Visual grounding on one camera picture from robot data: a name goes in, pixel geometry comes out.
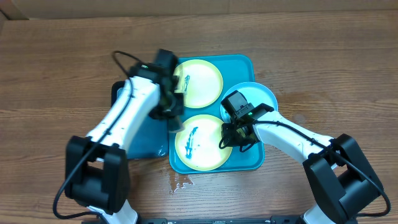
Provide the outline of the dark green sponge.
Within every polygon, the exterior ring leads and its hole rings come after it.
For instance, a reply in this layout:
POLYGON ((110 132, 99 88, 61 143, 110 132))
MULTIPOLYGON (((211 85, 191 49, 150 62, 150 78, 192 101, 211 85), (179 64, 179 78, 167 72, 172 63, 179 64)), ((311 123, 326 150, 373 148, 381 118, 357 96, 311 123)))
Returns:
POLYGON ((168 120, 168 132, 169 133, 178 133, 183 131, 185 128, 183 126, 183 122, 180 119, 180 116, 175 116, 168 120))

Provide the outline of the light blue plate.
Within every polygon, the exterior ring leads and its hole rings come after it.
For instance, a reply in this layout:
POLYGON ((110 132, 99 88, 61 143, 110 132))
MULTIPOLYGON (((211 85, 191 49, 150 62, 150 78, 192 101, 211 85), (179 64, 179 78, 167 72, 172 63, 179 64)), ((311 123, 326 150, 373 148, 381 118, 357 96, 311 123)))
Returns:
POLYGON ((232 86, 223 96, 225 99, 233 91, 239 91, 248 103, 251 103, 253 107, 257 107, 264 103, 265 105, 271 106, 274 112, 266 113, 266 116, 262 118, 261 112, 252 112, 252 117, 254 119, 259 119, 260 121, 279 121, 281 115, 275 116, 275 113, 279 110, 278 103, 273 92, 270 91, 266 86, 256 83, 256 82, 244 82, 232 86))

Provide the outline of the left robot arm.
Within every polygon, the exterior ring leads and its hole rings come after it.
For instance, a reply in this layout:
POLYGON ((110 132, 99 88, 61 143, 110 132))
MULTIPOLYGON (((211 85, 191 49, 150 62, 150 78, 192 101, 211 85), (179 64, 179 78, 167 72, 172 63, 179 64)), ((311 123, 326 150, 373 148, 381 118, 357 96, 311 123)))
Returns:
POLYGON ((160 49, 152 63, 137 60, 126 70, 123 92, 100 124, 66 146, 65 180, 53 201, 59 219, 94 215, 98 223, 137 223, 127 200, 127 152, 146 117, 169 120, 170 132, 183 130, 183 94, 176 91, 177 56, 160 49))

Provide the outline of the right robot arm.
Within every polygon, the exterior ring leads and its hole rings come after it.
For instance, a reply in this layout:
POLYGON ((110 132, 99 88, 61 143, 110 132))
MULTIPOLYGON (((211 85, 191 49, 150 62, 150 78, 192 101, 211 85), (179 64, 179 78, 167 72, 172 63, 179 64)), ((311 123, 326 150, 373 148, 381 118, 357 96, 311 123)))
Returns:
POLYGON ((296 223, 356 223, 358 217, 382 217, 391 211, 383 185, 359 144, 347 134, 337 138, 309 131, 273 107, 253 106, 235 90, 221 102, 230 121, 222 125, 219 147, 245 152, 261 142, 280 149, 303 165, 316 204, 296 223), (362 210, 383 197, 383 212, 362 210))

